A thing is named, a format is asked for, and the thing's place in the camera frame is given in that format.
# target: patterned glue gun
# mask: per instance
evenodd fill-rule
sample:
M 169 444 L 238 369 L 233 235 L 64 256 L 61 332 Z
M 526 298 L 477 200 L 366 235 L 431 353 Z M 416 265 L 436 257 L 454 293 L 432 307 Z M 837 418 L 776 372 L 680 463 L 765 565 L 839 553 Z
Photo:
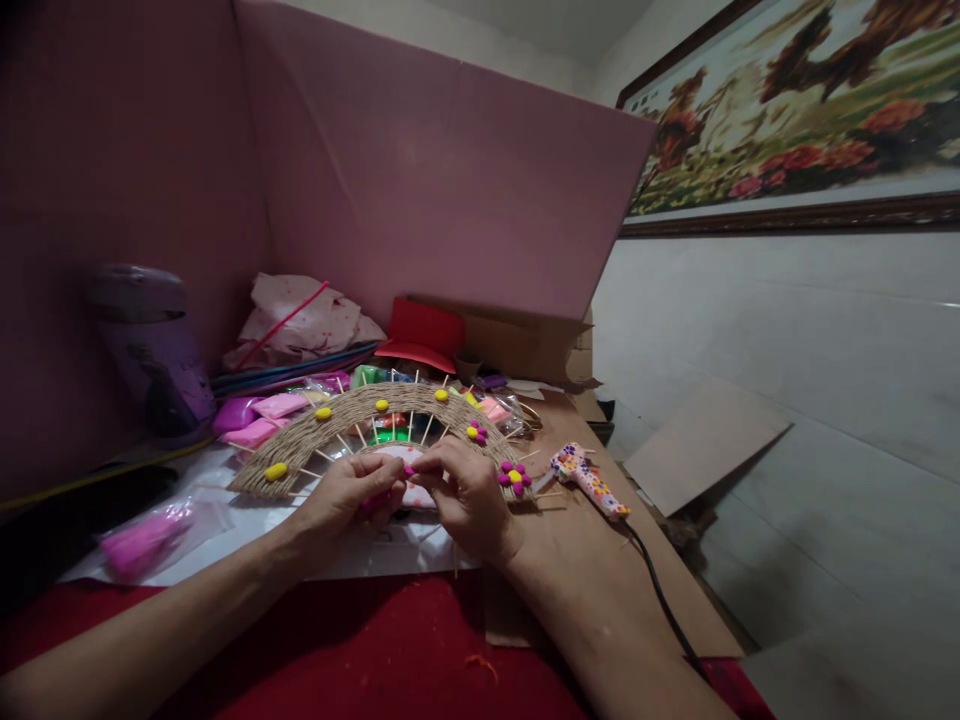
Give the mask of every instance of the patterned glue gun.
M 619 520 L 630 514 L 630 508 L 621 504 L 610 493 L 610 488 L 600 479 L 600 472 L 587 461 L 586 451 L 570 443 L 550 459 L 550 469 L 562 483 L 575 482 L 600 512 L 610 520 Z

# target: red tablecloth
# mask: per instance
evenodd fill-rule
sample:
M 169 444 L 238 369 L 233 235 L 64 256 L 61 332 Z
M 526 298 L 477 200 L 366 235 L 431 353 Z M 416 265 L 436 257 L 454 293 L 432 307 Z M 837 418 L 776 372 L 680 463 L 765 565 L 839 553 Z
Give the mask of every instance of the red tablecloth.
M 7 671 L 151 595 L 57 585 L 3 627 Z M 465 663 L 481 655 L 496 669 Z M 706 663 L 742 718 L 771 720 L 732 660 Z M 558 655 L 487 645 L 479 571 L 311 582 L 290 592 L 161 709 L 161 717 L 583 718 Z

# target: yellow wire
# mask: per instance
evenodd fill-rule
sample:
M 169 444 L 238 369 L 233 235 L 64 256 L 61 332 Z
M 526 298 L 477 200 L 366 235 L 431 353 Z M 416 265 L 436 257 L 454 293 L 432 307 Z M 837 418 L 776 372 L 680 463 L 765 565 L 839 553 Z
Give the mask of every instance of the yellow wire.
M 192 452 L 196 452 L 200 448 L 206 447 L 212 442 L 213 442 L 213 438 L 208 438 L 206 440 L 198 442 L 196 445 L 191 445 L 190 447 L 181 448 L 180 450 L 174 450 L 173 452 L 166 453 L 165 455 L 159 455 L 155 458 L 144 460 L 143 462 L 134 463 L 133 465 L 121 465 L 120 467 L 113 468 L 112 470 L 105 470 L 102 473 L 97 473 L 96 475 L 90 475 L 88 477 L 75 480 L 72 483 L 67 483 L 66 485 L 60 485 L 59 487 L 50 488 L 49 490 L 44 490 L 42 492 L 35 493 L 34 495 L 28 495 L 27 497 L 16 498 L 14 500 L 7 500 L 5 502 L 0 503 L 0 511 L 13 510 L 14 508 L 23 507 L 24 505 L 32 505 L 33 503 L 40 502 L 41 500 L 46 500 L 47 498 L 54 497 L 55 495 L 61 495 L 65 492 L 76 490 L 77 488 L 86 487 L 87 485 L 93 485 L 94 483 L 98 483 L 101 480 L 109 480 L 112 477 L 117 477 L 118 475 L 124 475 L 128 472 L 139 470 L 142 467 L 148 467 L 150 465 L 159 465 L 161 463 L 167 462 L 168 460 L 174 460 L 178 457 L 183 457 L 184 455 L 189 455 Z

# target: purple thermos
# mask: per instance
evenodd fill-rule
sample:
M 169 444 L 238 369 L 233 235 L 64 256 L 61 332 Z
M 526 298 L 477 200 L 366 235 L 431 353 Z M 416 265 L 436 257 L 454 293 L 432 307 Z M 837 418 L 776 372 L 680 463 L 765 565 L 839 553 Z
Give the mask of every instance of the purple thermos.
M 183 281 L 163 270 L 106 265 L 88 297 L 156 444 L 173 449 L 208 437 L 216 405 L 187 321 Z

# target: left hand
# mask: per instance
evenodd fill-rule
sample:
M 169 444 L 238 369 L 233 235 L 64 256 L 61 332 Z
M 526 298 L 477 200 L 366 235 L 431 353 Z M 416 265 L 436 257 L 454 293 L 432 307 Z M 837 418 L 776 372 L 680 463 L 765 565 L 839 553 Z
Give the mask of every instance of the left hand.
M 400 458 L 365 453 L 331 465 L 317 489 L 276 528 L 283 544 L 295 550 L 301 578 L 317 574 L 332 560 L 351 526 L 369 519 L 374 527 L 384 527 L 400 509 L 405 490 Z M 358 517 L 363 501 L 383 492 L 389 493 L 387 501 L 369 518 Z

